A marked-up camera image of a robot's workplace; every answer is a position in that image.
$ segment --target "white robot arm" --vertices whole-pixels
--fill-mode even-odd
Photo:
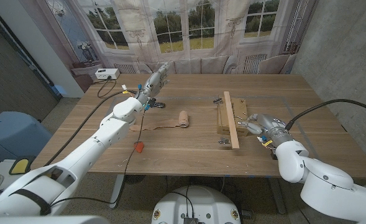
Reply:
[[[334,166],[308,158],[308,151],[285,129],[285,123],[268,114],[254,114],[240,122],[251,133],[264,134],[271,140],[283,179],[301,182],[301,198],[315,210],[336,218],[362,222],[366,220],[366,188],[354,184],[351,176]]]
[[[162,65],[151,75],[134,96],[117,104],[113,112],[100,123],[99,129],[60,162],[41,167],[23,175],[0,195],[0,216],[58,215],[71,197],[82,177],[90,170],[103,152],[124,138],[135,115],[142,112],[152,97],[168,83],[169,64]]]

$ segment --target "wooden table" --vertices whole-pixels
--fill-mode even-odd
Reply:
[[[144,84],[149,76],[122,74],[117,81],[137,90],[137,84]],[[217,143],[221,135],[216,133],[217,106],[213,100],[229,91],[231,97],[246,99],[249,114],[273,114],[285,122],[322,102],[299,75],[170,75],[169,79],[171,82],[157,96],[166,108],[149,109],[144,124],[178,119],[180,111],[185,110],[190,126],[142,131],[143,153],[133,154],[127,174],[280,177],[278,162],[272,160],[270,151],[255,136],[239,137],[239,150]],[[33,169],[44,165],[101,101],[97,98],[100,87],[94,85],[86,92],[38,155]],[[117,85],[112,92],[120,90]],[[126,98],[127,94],[117,95],[100,106],[55,162],[89,138],[110,106]],[[353,178],[366,179],[366,155],[328,108],[300,118],[290,133],[308,149],[310,157],[336,166]],[[106,150],[90,172],[122,174],[138,135],[139,132],[129,131],[125,139]]]

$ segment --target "beige bandage roll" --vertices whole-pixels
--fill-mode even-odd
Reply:
[[[189,122],[188,122],[188,112],[187,111],[180,112],[180,115],[178,117],[178,124],[182,128],[187,128],[188,127]]]

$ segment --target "small orange block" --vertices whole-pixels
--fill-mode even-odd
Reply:
[[[141,153],[143,151],[144,148],[144,143],[143,142],[135,142],[134,143],[134,148],[138,153]]]

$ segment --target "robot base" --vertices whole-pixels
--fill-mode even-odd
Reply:
[[[186,195],[187,186],[174,190]],[[192,185],[188,189],[187,197],[191,200],[194,208],[194,218],[192,218],[192,208],[190,202],[182,195],[169,193],[162,198],[155,206],[152,214],[152,224],[172,224],[172,223],[228,223],[240,224],[238,209],[234,203],[225,195],[210,187]]]

